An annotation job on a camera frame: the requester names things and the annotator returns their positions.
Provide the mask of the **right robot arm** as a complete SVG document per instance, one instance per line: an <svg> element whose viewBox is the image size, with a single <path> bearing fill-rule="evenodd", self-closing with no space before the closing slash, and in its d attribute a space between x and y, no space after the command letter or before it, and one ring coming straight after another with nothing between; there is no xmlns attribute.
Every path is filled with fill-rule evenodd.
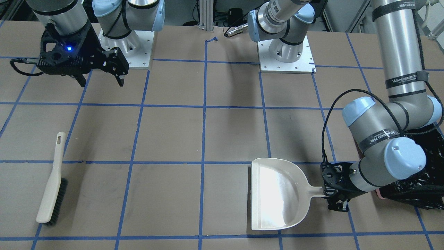
<svg viewBox="0 0 444 250"><path fill-rule="evenodd" d="M40 55L24 59L40 74L75 78L81 87L85 74L100 69L112 74L119 86L130 68L129 60L145 55L146 42L137 34L158 32L165 20L163 0L94 0L92 9L101 25L97 35L80 0L28 0L44 25Z"/></svg>

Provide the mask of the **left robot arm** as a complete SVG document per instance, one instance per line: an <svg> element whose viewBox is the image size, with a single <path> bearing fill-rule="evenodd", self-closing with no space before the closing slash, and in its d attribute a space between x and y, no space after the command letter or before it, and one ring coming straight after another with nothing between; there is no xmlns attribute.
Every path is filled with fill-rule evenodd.
<svg viewBox="0 0 444 250"><path fill-rule="evenodd" d="M371 92L342 109L342 117L363 153L356 163L320 165L321 196L328 209L348 212L350 199L405 180L426 166L426 154L411 130L430 133L443 122L443 103L428 82L417 26L415 0L373 0L389 102Z"/></svg>

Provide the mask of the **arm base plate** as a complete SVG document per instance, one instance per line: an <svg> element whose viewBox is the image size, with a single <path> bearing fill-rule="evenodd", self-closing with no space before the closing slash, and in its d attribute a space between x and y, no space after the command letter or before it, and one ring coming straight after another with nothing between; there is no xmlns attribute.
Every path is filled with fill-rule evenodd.
<svg viewBox="0 0 444 250"><path fill-rule="evenodd" d="M132 31L125 38L113 40L104 37L103 30L100 30L99 41L106 50L119 47L130 69L149 69L155 35L152 31Z"/></svg>
<svg viewBox="0 0 444 250"><path fill-rule="evenodd" d="M257 42L257 52L262 73L317 72L308 37L296 46L283 43L280 39Z"/></svg>

